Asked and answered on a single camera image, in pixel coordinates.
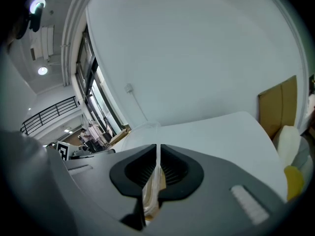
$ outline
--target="metal railing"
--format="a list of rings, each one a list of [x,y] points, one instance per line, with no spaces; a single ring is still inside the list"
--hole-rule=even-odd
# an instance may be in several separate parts
[[[32,132],[39,129],[41,126],[49,123],[53,119],[77,108],[77,103],[75,102],[75,96],[70,97],[66,100],[60,101],[49,108],[40,111],[38,114],[32,116],[23,122],[21,132],[24,134],[31,134]]]

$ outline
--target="table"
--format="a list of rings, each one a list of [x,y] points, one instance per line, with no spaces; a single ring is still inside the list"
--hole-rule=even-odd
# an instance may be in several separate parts
[[[228,160],[273,189],[286,201],[287,182],[272,141],[247,112],[189,123],[135,129],[112,148],[168,144]]]

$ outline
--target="ceiling light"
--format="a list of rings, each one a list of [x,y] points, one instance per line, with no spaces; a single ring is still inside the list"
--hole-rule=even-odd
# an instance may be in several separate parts
[[[43,66],[43,67],[39,68],[38,74],[39,75],[45,75],[47,73],[47,71],[48,71],[48,69],[45,66]]]
[[[35,13],[36,8],[40,5],[40,4],[44,4],[44,7],[46,5],[46,1],[45,0],[34,0],[31,5],[30,5],[30,12],[32,14]]]

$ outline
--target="ceiling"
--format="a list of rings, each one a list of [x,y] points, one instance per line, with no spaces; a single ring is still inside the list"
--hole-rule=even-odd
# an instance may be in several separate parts
[[[65,122],[64,124],[62,124],[61,126],[59,126],[58,128],[55,128],[53,131],[49,132],[48,134],[44,135],[43,137],[41,137],[40,139],[38,139],[38,141],[43,144],[49,144],[52,142],[57,141],[59,138],[61,138],[62,136],[66,135],[65,133],[65,129],[68,130],[73,130],[75,131],[77,127],[82,125],[82,117],[81,115]]]
[[[61,42],[63,27],[72,0],[45,0],[46,6],[41,17],[41,27],[54,25],[53,49],[49,62],[38,58],[33,61],[30,51],[30,30],[20,40],[15,40],[9,50],[12,61],[24,80],[35,93],[41,93],[63,83],[61,69]],[[48,73],[41,76],[37,73],[42,66],[48,68]]]

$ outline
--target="yellow object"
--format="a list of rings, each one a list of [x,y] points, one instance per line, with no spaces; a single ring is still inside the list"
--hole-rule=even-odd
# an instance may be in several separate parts
[[[289,201],[302,193],[304,180],[302,173],[294,166],[286,166],[284,173],[287,181],[287,197]]]

